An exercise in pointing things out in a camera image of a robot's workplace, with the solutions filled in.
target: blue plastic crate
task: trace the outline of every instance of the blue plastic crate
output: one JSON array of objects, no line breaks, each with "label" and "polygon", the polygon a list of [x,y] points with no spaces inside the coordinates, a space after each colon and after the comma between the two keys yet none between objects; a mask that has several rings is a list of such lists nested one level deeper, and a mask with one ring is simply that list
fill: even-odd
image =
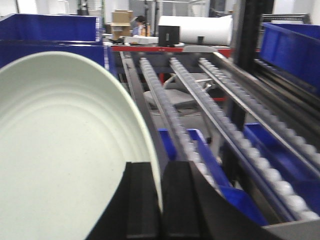
[{"label": "blue plastic crate", "polygon": [[283,179],[292,185],[294,191],[305,200],[308,206],[320,214],[320,179],[259,123],[246,124],[243,134],[281,173]]},{"label": "blue plastic crate", "polygon": [[0,68],[24,56],[63,51],[105,67],[100,22],[94,16],[11,14],[0,20]]},{"label": "blue plastic crate", "polygon": [[[174,161],[177,152],[175,146],[169,136],[168,130],[165,128],[159,129],[164,147],[167,151],[168,157]],[[260,226],[268,225],[268,222],[261,214],[253,200],[243,190],[233,188],[228,181],[225,173],[218,164],[216,158],[213,156],[208,147],[203,135],[197,129],[188,129],[188,133],[193,141],[196,141],[196,147],[209,171],[211,172],[215,182],[219,185],[225,199],[236,207],[240,212],[246,215],[249,219],[256,222]]]},{"label": "blue plastic crate", "polygon": [[287,71],[295,84],[320,96],[320,26],[264,23],[260,57]]},{"label": "blue plastic crate", "polygon": [[0,20],[0,40],[102,45],[102,24],[95,16],[10,14]]}]

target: paper roll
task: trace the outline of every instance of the paper roll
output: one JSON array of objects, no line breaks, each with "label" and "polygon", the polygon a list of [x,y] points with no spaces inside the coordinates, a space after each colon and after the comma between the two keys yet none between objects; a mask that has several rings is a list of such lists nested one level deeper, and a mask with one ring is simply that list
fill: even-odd
[{"label": "paper roll", "polygon": [[203,44],[230,45],[232,35],[232,16],[195,17],[195,16],[161,16],[160,26],[179,26],[180,42],[196,44],[198,37]]}]

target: metal rail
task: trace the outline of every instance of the metal rail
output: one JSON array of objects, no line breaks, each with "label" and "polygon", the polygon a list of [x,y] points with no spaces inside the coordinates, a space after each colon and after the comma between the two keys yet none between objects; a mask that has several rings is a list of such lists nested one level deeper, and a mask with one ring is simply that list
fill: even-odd
[{"label": "metal rail", "polygon": [[161,137],[157,131],[156,125],[152,120],[152,116],[150,114],[149,106],[145,101],[143,88],[140,82],[140,78],[138,76],[137,70],[135,68],[134,62],[131,58],[130,53],[124,53],[120,52],[125,76],[127,78],[130,94],[133,100],[135,101],[137,107],[139,108],[144,121],[146,123],[146,126],[148,127],[148,130],[150,132],[150,135],[152,137],[156,155],[159,162],[159,168],[161,175],[164,173],[164,170],[169,162],[168,155],[166,153],[164,144],[161,140]]}]

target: black box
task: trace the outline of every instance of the black box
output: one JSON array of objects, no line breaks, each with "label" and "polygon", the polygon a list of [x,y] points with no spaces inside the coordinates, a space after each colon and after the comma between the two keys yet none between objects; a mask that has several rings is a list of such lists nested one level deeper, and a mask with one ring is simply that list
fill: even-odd
[{"label": "black box", "polygon": [[179,26],[161,26],[159,25],[159,46],[174,47],[180,41]]}]

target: paper plate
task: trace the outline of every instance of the paper plate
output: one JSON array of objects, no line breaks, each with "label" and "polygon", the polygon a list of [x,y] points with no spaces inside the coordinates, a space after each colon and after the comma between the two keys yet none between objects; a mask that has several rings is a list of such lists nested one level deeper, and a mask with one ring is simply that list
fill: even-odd
[{"label": "paper plate", "polygon": [[55,51],[0,70],[0,239],[85,239],[126,162],[151,162],[161,194],[146,124],[104,68]]}]

